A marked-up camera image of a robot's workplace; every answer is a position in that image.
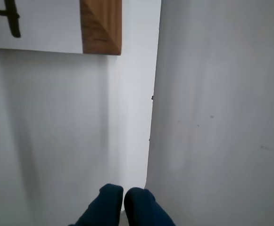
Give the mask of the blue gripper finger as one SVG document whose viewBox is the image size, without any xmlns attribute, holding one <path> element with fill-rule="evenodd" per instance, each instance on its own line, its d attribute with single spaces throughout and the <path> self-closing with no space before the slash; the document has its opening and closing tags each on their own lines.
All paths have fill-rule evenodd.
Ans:
<svg viewBox="0 0 274 226">
<path fill-rule="evenodd" d="M 75 226 L 117 226 L 120 221 L 124 189 L 114 184 L 106 184 L 99 195 L 79 217 Z"/>
<path fill-rule="evenodd" d="M 174 222 L 148 189 L 131 188 L 125 194 L 125 213 L 131 226 L 173 226 Z"/>
</svg>

